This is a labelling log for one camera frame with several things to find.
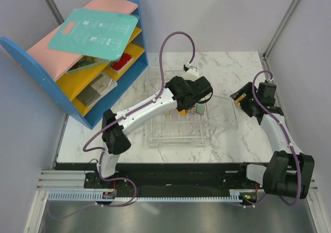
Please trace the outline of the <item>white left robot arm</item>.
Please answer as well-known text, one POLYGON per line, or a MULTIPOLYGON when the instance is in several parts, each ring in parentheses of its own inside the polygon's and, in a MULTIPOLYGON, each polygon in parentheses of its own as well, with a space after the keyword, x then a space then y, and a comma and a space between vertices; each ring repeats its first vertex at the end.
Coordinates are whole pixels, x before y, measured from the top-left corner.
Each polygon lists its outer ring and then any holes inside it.
POLYGON ((95 181, 102 188, 113 184, 113 175, 118 159, 131 147, 128 136, 152 118, 171 110, 189 110, 196 104, 209 101, 213 88, 205 76, 199 76, 191 67, 182 76, 174 76, 162 84, 155 95, 120 112, 107 110, 103 114, 102 133, 105 150, 99 161, 95 181))

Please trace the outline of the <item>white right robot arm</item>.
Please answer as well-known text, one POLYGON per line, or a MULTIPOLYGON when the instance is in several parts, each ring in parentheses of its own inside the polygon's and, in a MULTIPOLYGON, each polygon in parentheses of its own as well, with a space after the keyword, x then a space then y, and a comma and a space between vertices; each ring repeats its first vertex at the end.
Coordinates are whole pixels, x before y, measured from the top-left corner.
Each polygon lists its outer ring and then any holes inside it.
POLYGON ((237 182, 242 188, 256 182, 267 194, 304 199, 315 162, 294 143, 284 124, 282 109, 275 106, 275 92, 276 85, 272 83, 265 81, 255 87, 248 82, 230 96, 246 115, 257 119, 273 151, 266 166, 244 164, 245 170, 237 175, 237 182))

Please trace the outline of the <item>cream bowl with bird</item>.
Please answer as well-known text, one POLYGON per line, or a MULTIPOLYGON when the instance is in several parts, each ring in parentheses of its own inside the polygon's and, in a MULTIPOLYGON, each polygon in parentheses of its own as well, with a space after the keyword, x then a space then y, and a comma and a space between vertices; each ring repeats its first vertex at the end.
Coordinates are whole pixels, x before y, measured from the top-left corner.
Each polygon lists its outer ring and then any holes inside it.
POLYGON ((242 94, 241 96, 239 96, 235 101, 234 103, 236 105, 240 104, 240 102, 246 97, 246 93, 242 94))

